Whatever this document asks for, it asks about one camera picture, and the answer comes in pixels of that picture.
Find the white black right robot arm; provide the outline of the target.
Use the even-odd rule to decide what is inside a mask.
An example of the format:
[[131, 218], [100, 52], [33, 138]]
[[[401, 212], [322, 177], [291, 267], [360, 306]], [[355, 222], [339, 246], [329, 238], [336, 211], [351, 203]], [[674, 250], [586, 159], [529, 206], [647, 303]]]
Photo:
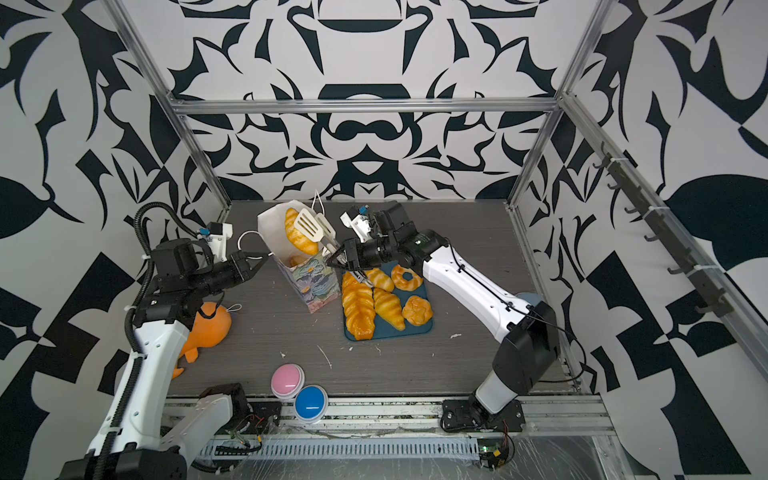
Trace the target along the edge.
[[379, 211], [350, 208], [342, 224], [354, 238], [331, 255], [331, 266], [363, 273], [398, 260], [450, 294], [498, 342], [490, 373], [465, 400], [442, 404], [440, 427], [447, 433], [506, 432], [523, 423], [519, 397], [544, 383], [561, 358], [561, 341], [571, 339], [541, 298], [504, 290], [457, 253], [452, 242], [430, 229], [419, 230], [403, 205]]

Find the orange triangular pastry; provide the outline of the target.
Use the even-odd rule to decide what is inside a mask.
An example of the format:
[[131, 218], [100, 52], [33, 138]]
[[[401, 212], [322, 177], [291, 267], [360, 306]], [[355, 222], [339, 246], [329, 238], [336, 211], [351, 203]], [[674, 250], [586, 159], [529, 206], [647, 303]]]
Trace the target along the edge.
[[293, 255], [288, 260], [288, 266], [290, 268], [297, 267], [305, 264], [309, 260], [309, 257], [303, 255]]

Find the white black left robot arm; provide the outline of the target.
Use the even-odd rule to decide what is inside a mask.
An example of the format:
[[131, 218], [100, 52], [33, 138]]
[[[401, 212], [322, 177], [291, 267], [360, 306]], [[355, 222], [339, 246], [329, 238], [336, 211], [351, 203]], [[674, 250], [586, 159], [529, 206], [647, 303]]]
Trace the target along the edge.
[[225, 224], [211, 223], [186, 237], [152, 247], [144, 217], [152, 209], [174, 209], [162, 202], [141, 206], [133, 228], [146, 276], [126, 309], [124, 332], [130, 355], [108, 414], [81, 459], [64, 464], [62, 479], [184, 479], [203, 447], [224, 427], [236, 427], [249, 414], [239, 383], [206, 389], [169, 432], [161, 431], [166, 397], [183, 345], [207, 297], [251, 280], [266, 263], [262, 252], [227, 253]]

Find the floral white paper bag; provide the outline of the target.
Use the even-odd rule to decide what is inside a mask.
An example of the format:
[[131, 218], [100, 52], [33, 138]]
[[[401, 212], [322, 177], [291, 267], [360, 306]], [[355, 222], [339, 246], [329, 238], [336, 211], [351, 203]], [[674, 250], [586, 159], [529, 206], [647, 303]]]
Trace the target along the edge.
[[[319, 243], [317, 243], [318, 253], [309, 256], [288, 241], [284, 230], [285, 213], [288, 208], [294, 208], [298, 212], [303, 208], [310, 209], [298, 200], [290, 200], [268, 208], [258, 215], [255, 230], [246, 230], [239, 236], [237, 247], [239, 250], [244, 250], [241, 246], [242, 239], [249, 234], [257, 234], [269, 251], [268, 258], [275, 260], [280, 271], [307, 305], [309, 311], [315, 313], [339, 297], [340, 286], [337, 274], [326, 264]], [[307, 256], [309, 260], [303, 265], [290, 268], [288, 260], [293, 255]]]

